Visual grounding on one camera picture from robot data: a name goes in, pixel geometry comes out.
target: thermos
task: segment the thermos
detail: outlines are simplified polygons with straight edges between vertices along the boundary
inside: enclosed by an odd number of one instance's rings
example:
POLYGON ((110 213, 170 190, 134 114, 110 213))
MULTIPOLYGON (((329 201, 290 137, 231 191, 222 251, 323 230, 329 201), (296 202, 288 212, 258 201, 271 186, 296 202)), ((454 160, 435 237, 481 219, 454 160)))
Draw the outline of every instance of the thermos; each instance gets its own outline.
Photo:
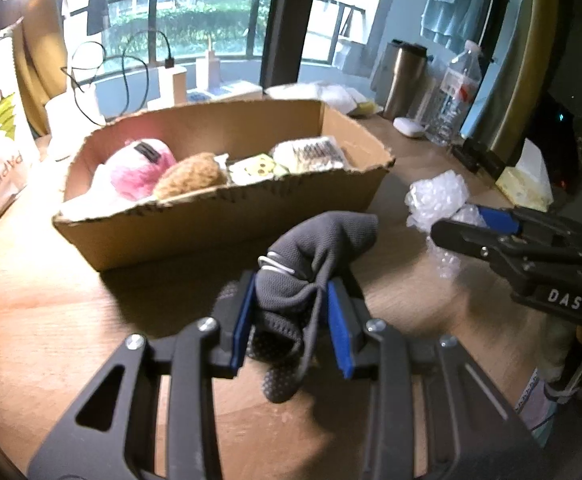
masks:
POLYGON ((426 47, 400 40, 386 45, 371 81, 375 102, 384 108, 382 117, 392 121, 407 115, 426 66, 426 47))

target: wooden table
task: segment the wooden table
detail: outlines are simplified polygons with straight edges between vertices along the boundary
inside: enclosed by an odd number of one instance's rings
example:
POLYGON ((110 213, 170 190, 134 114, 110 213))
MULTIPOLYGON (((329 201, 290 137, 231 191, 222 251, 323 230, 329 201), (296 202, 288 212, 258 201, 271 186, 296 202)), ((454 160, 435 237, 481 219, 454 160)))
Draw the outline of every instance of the wooden table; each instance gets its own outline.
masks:
MULTIPOLYGON (((405 227, 404 196, 413 181, 454 169, 474 202, 506 201, 431 143, 402 137, 379 118, 365 124, 397 158, 370 208, 380 219, 378 242, 353 265, 371 313, 408 334, 455 334, 515 402, 534 367, 542 314, 513 304, 507 284, 482 262, 471 261, 455 281, 440 278, 424 237, 405 227)), ((0 446, 22 470, 126 335, 174 334, 205 315, 220 286, 253 267, 271 241, 100 275, 51 226, 65 170, 50 160, 39 165, 0 220, 0 446)), ((273 405, 260 393, 262 375, 260 365, 247 362, 236 380, 214 384, 225 478, 357 478, 367 384, 346 383, 334 365, 322 364, 290 402, 273 405), (341 410, 347 416, 338 416, 341 410)), ((164 397, 158 473, 164 473, 164 397)))

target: blue gripper pad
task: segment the blue gripper pad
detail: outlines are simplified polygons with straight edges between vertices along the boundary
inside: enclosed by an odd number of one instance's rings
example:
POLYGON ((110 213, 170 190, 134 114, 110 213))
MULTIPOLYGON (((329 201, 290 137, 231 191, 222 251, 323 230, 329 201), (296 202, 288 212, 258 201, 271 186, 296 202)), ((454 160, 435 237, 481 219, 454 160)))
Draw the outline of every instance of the blue gripper pad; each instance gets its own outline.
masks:
POLYGON ((503 235, 514 235, 520 231, 520 223, 508 211, 492 207, 478 206, 478 210, 487 222, 487 227, 503 235))
POLYGON ((349 338, 347 324, 344 321, 342 309, 340 308, 338 293, 333 282, 329 282, 327 285, 327 319, 338 368, 342 371, 345 379, 350 379, 353 376, 351 340, 349 338))
POLYGON ((249 332, 251 331, 251 323, 247 322, 249 313, 255 301, 255 273, 251 277, 247 292, 244 295, 244 301, 240 308, 240 317, 233 332, 233 352, 231 356, 231 370, 234 374, 238 374, 238 370, 244 364, 244 356, 247 351, 247 343, 249 341, 249 332))

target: black cable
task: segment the black cable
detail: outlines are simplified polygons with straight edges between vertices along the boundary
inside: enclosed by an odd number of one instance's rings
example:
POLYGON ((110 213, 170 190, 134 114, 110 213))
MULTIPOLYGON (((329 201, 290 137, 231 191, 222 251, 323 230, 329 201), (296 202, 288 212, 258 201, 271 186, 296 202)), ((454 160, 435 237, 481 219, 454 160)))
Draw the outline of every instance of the black cable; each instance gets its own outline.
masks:
POLYGON ((556 415, 556 413, 557 412, 552 413, 551 415, 549 415, 548 417, 546 417, 545 420, 543 420, 539 424, 536 424, 535 426, 533 426, 533 428, 531 428, 529 431, 531 433, 533 433, 533 431, 537 430, 538 428, 543 427, 543 425, 545 425, 547 422, 549 422, 556 415))
POLYGON ((162 37, 164 38, 164 41, 166 43, 167 46, 167 50, 168 50, 168 56, 165 59, 164 63, 165 63, 165 67, 170 68, 173 67, 175 65, 175 60, 173 59, 172 55, 171 55, 171 44, 169 44, 169 40, 166 36, 166 34, 161 31, 161 30, 140 30, 137 31, 135 33, 133 33, 131 36, 129 36, 129 38, 127 39, 127 44, 125 45, 124 49, 122 50, 122 54, 118 54, 115 56, 108 56, 107 54, 107 50, 106 48, 103 46, 103 44, 101 44, 98 41, 94 41, 94 40, 88 40, 88 41, 84 41, 83 43, 79 44, 78 47, 76 48, 76 50, 74 51, 73 55, 72 55, 72 72, 69 73, 68 72, 68 68, 62 67, 60 70, 62 70, 62 72, 68 76, 69 80, 71 81, 73 90, 74 90, 74 102, 76 103, 76 107, 78 108, 78 110, 80 110, 80 113, 86 117, 91 123, 95 124, 96 126, 104 126, 104 124, 100 124, 97 123, 96 121, 94 121, 91 117, 89 117, 89 115, 87 113, 85 113, 84 110, 82 110, 82 108, 80 107, 80 105, 78 104, 78 97, 76 95, 76 89, 79 89, 82 93, 84 93, 84 89, 82 88, 83 85, 87 84, 88 86, 91 86, 92 84, 95 83, 95 80, 98 76, 98 70, 101 69, 101 67, 103 67, 103 65, 110 61, 110 60, 114 60, 114 59, 119 59, 120 60, 120 66, 122 69, 122 81, 124 83, 125 86, 125 95, 126 95, 126 102, 125 102, 125 106, 123 108, 123 110, 117 114, 116 118, 119 118, 121 116, 123 116, 124 114, 127 113, 127 110, 129 110, 129 104, 130 104, 130 89, 129 89, 129 81, 127 80, 127 69, 125 67, 125 59, 129 58, 129 59, 133 59, 136 60, 137 62, 139 62, 140 64, 142 64, 143 68, 145 69, 145 94, 143 96, 142 102, 140 103, 140 106, 138 106, 138 108, 136 108, 135 111, 133 111, 133 113, 141 110, 145 105, 146 105, 146 101, 148 99, 148 95, 149 95, 149 67, 148 64, 140 59, 139 57, 136 56, 130 56, 129 54, 127 54, 127 48, 129 47, 130 42, 132 41, 133 37, 135 37, 138 34, 144 34, 146 32, 156 32, 162 35, 162 37), (102 60, 100 61, 100 63, 97 66, 92 66, 92 67, 79 67, 79 66, 73 66, 73 60, 76 58, 76 55, 78 54, 78 50, 83 47, 85 44, 96 44, 98 45, 101 50, 102 50, 102 60), (73 72, 74 70, 94 70, 94 75, 87 79, 86 81, 82 81, 79 82, 77 81, 76 77, 74 76, 73 72))
MULTIPOLYGON (((136 108, 136 110, 135 110, 135 112, 137 112, 137 111, 139 111, 140 109, 142 109, 142 107, 143 107, 143 106, 146 104, 146 99, 147 99, 147 97, 148 97, 148 95, 149 95, 149 67, 148 67, 148 65, 147 65, 147 64, 146 64, 146 63, 145 63, 145 62, 144 62, 142 59, 140 59, 139 57, 136 57, 136 56, 129 56, 129 54, 125 54, 124 56, 123 56, 123 55, 120 55, 120 54, 118 54, 118 55, 116 55, 116 56, 105 56, 105 57, 104 57, 104 61, 98 65, 98 67, 97 67, 97 70, 98 70, 98 69, 99 69, 99 68, 100 68, 100 67, 101 67, 101 66, 102 66, 102 65, 103 65, 103 64, 104 64, 106 61, 110 61, 110 60, 113 60, 113 59, 121 59, 121 60, 124 60, 124 57, 129 57, 130 59, 134 59, 134 60, 136 60, 136 61, 139 61, 140 63, 142 63, 142 65, 143 65, 143 66, 144 66, 144 68, 145 68, 145 75, 146 75, 145 95, 144 95, 144 97, 143 97, 143 99, 142 99, 142 102, 140 103, 140 106, 139 106, 138 108, 136 108)), ((74 103, 76 103, 76 107, 78 108, 78 110, 80 110, 80 113, 81 113, 81 114, 82 114, 84 117, 86 117, 86 118, 87 118, 87 119, 88 119, 88 120, 89 120, 91 123, 95 124, 96 126, 100 126, 100 127, 106 126, 105 124, 100 124, 100 123, 97 123, 96 121, 94 121, 94 120, 93 120, 91 117, 89 117, 89 115, 88 115, 88 114, 87 114, 87 113, 86 113, 84 110, 82 110, 82 108, 81 108, 81 107, 80 107, 80 105, 78 104, 78 95, 76 94, 76 89, 79 89, 79 90, 80 90, 82 93, 84 93, 84 90, 82 89, 82 85, 84 84, 84 82, 81 84, 81 83, 79 83, 78 81, 76 81, 76 78, 75 78, 73 75, 71 75, 71 74, 69 74, 69 73, 68 73, 68 70, 66 69, 66 66, 65 66, 65 67, 62 67, 60 70, 62 70, 62 72, 63 72, 63 73, 65 73, 65 75, 67 75, 67 76, 69 77, 69 79, 71 79, 71 82, 72 82, 74 85, 76 85, 76 86, 74 87, 74 103)), ((88 68, 76 68, 76 70, 93 70, 93 69, 88 69, 88 68)), ((129 108, 129 100, 130 100, 130 95, 129 95, 129 94, 130 94, 130 92, 129 92, 129 83, 127 82, 127 75, 126 75, 126 72, 123 72, 123 73, 122 73, 122 78, 123 78, 123 81, 125 82, 125 89, 126 89, 126 92, 127 92, 127 105, 126 105, 126 109, 125 109, 124 111, 120 112, 120 113, 117 115, 117 117, 118 117, 118 118, 119 118, 119 117, 122 117, 122 116, 124 115, 124 113, 126 113, 126 111, 127 111, 127 108, 129 108)), ((92 77, 92 80, 91 80, 91 81, 89 81, 89 85, 92 85, 92 84, 93 84, 93 82, 94 82, 94 79, 95 79, 95 76, 93 76, 93 77, 92 77)))

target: gray mesh cloth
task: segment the gray mesh cloth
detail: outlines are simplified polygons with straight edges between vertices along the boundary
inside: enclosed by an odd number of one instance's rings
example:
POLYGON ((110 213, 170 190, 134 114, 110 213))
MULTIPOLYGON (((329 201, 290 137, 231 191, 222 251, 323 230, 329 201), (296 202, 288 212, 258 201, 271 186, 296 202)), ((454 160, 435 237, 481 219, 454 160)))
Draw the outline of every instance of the gray mesh cloth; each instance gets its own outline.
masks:
POLYGON ((330 211, 296 225, 258 260, 259 307, 247 355, 270 363, 262 391, 271 402, 289 400, 300 387, 315 349, 328 281, 377 237, 377 217, 330 211))

